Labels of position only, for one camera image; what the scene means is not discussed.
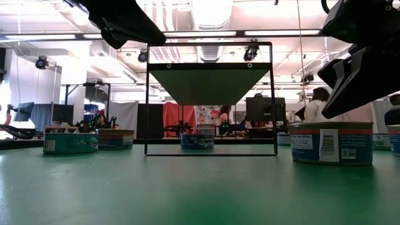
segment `black monitor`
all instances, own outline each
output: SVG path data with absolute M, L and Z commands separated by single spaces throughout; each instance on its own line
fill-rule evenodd
M 252 122 L 273 121 L 273 100 L 270 97 L 247 97 L 246 120 Z M 276 121 L 286 124 L 286 104 L 284 97 L 275 98 Z
M 27 103 L 20 103 L 18 104 L 18 108 L 14 109 L 14 121 L 18 122 L 27 122 L 32 114 L 34 103 L 27 102 Z

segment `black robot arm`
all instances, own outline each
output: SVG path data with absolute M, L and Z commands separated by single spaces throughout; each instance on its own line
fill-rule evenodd
M 101 36 L 115 49 L 126 41 L 163 45 L 165 35 L 146 16 L 135 0 L 64 0 L 89 15 Z
M 318 71 L 333 88 L 322 114 L 333 118 L 400 90 L 400 13 L 393 0 L 339 0 L 321 33 L 347 43 L 346 59 L 335 59 Z

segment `green table surface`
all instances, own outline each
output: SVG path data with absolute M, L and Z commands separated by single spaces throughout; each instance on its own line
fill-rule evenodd
M 400 158 L 390 151 L 364 167 L 292 162 L 288 147 L 278 157 L 144 157 L 142 145 L 74 156 L 0 151 L 1 225 L 387 225 L 399 215 Z

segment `red curtain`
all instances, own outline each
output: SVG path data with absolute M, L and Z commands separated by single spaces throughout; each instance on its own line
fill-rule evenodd
M 182 116 L 182 106 L 178 104 L 174 104 L 171 102 L 167 102 L 163 106 L 162 110 L 162 118 L 164 121 L 164 127 L 170 125 L 178 125 L 178 115 L 179 119 L 189 123 L 190 126 L 195 128 L 196 120 L 194 119 L 194 107 L 193 106 L 183 106 L 183 116 Z M 167 135 L 175 136 L 174 132 L 164 132 L 164 137 Z

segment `black metal frame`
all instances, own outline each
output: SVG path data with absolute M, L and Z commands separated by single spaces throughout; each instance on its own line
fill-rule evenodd
M 270 62 L 264 63 L 172 63 L 172 64 L 151 64 L 149 62 L 150 48 L 153 47 L 195 47 L 195 46 L 269 46 Z M 146 67 L 146 105 L 145 105 L 145 121 L 144 121 L 144 155 L 145 156 L 277 156 L 278 142 L 276 139 L 276 112 L 275 112 L 275 87 L 273 73 L 273 44 L 271 42 L 170 42 L 163 46 L 147 45 L 147 67 Z M 149 154 L 148 153 L 148 132 L 149 132 L 149 79 L 151 70 L 187 70 L 187 69 L 268 69 L 271 79 L 271 98 L 272 98 L 272 122 L 274 133 L 274 154 Z
M 75 89 L 77 88 L 77 87 L 79 87 L 79 86 L 82 86 L 82 87 L 93 87 L 93 86 L 108 86 L 108 90 L 107 90 L 107 106 L 106 106 L 106 121 L 109 121 L 109 118 L 108 118 L 108 114 L 109 114 L 109 107 L 110 107 L 110 93 L 111 93 L 111 84 L 109 84 L 109 83 L 102 83 L 102 84 L 95 84 L 95 85 L 93 85 L 93 84 L 64 84 L 64 86 L 65 86 L 65 105 L 68 105 L 68 96 L 73 92 L 73 91 L 75 91 Z M 68 91 L 69 90 L 69 87 L 71 87 L 71 86 L 74 86 L 74 88 L 71 90 L 71 91 Z

